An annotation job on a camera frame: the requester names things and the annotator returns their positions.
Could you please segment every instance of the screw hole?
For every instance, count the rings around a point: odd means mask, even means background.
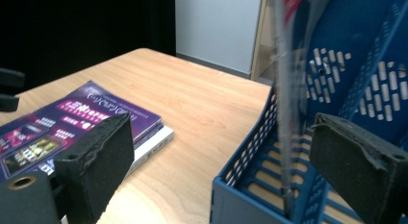
[[[25,187],[29,187],[37,180],[34,176],[25,176],[14,180],[11,184],[9,184],[9,189],[18,190]]]
[[[68,159],[69,159],[69,160],[75,160],[75,159],[77,159],[77,158],[78,158],[78,155],[77,155],[77,154],[68,155]]]

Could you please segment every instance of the wooden table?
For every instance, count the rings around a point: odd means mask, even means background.
[[[88,80],[160,114],[175,132],[124,180],[98,223],[208,223],[212,180],[255,124],[269,87],[139,49],[21,93],[18,111],[1,113],[0,125]]]

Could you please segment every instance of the blue plastic basket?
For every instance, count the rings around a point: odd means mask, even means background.
[[[407,10],[408,0],[330,0],[305,62],[309,126],[316,112],[335,114],[408,150]],[[215,177],[210,222],[361,222],[310,165],[310,129],[296,137],[294,208],[284,215],[276,101],[272,87],[257,124]]]

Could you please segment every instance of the magazine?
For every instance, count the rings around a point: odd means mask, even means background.
[[[53,158],[103,119],[131,114],[134,147],[163,127],[162,118],[89,81],[66,97],[0,127],[0,183],[27,171],[54,171]]]

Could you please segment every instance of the dark background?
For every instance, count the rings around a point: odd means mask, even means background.
[[[0,67],[15,94],[147,47],[175,55],[174,0],[0,0]]]

